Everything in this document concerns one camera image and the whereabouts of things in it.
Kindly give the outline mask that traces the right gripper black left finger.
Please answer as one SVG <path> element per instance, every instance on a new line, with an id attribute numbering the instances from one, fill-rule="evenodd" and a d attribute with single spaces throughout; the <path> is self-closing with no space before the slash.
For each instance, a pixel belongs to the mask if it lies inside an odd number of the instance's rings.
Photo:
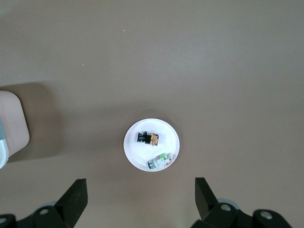
<path id="1" fill-rule="evenodd" d="M 54 204 L 38 208 L 17 220 L 13 214 L 1 214 L 2 228 L 73 228 L 88 203 L 86 179 L 77 179 Z"/>

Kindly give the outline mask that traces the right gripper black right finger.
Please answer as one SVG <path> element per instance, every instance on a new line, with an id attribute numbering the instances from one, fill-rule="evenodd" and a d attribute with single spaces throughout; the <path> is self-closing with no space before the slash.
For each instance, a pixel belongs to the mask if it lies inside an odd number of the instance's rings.
<path id="1" fill-rule="evenodd" d="M 201 219 L 193 228 L 290 228 L 279 213 L 258 209 L 247 215 L 227 202 L 219 202 L 205 178 L 195 179 L 195 203 Z"/>

